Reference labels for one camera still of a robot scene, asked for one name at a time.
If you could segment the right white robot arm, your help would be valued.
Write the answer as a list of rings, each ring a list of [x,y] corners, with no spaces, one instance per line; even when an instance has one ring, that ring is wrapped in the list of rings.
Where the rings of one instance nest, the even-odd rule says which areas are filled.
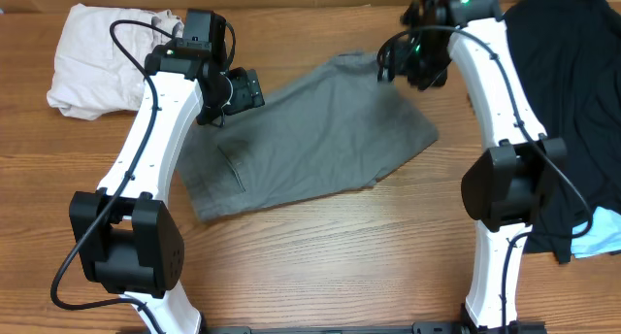
[[[377,54],[378,80],[404,76],[441,87],[456,64],[479,124],[482,154],[463,176],[462,201],[475,226],[474,271],[457,322],[415,324],[416,333],[543,333],[517,317],[515,295],[527,235],[547,205],[567,150],[549,138],[515,70],[498,0],[417,0],[405,31]]]

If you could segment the grey shorts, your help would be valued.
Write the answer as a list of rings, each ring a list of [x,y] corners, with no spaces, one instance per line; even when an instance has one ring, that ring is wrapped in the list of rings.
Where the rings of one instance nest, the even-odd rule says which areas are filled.
[[[439,138],[371,54],[337,55],[221,128],[193,125],[177,170],[196,218],[373,186]]]

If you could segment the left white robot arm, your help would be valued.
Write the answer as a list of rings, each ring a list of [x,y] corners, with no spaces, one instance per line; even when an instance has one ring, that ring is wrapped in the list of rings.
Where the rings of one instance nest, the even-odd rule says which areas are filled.
[[[69,208],[85,277],[129,303],[150,333],[203,333],[206,323],[180,283],[184,241],[169,212],[173,172],[194,123],[261,107],[254,70],[231,68],[220,48],[181,38],[141,65],[145,93],[114,165]]]

